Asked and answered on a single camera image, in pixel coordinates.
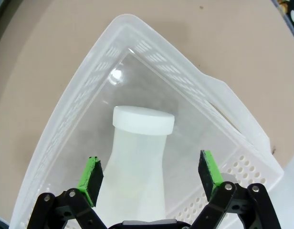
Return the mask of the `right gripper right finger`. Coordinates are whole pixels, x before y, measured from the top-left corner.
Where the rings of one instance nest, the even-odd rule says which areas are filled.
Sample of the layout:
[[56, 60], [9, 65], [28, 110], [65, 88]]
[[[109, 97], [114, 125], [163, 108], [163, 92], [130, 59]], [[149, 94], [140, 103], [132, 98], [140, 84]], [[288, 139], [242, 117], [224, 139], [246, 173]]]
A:
[[226, 214], [236, 214], [245, 229], [279, 229], [280, 222], [265, 186], [242, 187], [225, 181], [210, 151], [200, 152], [198, 173], [208, 204], [193, 221], [192, 229], [216, 229]]

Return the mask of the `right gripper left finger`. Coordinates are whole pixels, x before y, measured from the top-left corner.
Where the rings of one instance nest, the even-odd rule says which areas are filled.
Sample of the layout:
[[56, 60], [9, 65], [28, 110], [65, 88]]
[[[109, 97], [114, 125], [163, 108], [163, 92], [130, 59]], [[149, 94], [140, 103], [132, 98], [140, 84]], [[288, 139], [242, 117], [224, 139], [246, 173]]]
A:
[[77, 187], [55, 196], [42, 193], [34, 205], [27, 228], [64, 229], [75, 219], [82, 229], [105, 229], [106, 225], [93, 210], [104, 175], [98, 157], [88, 158]]

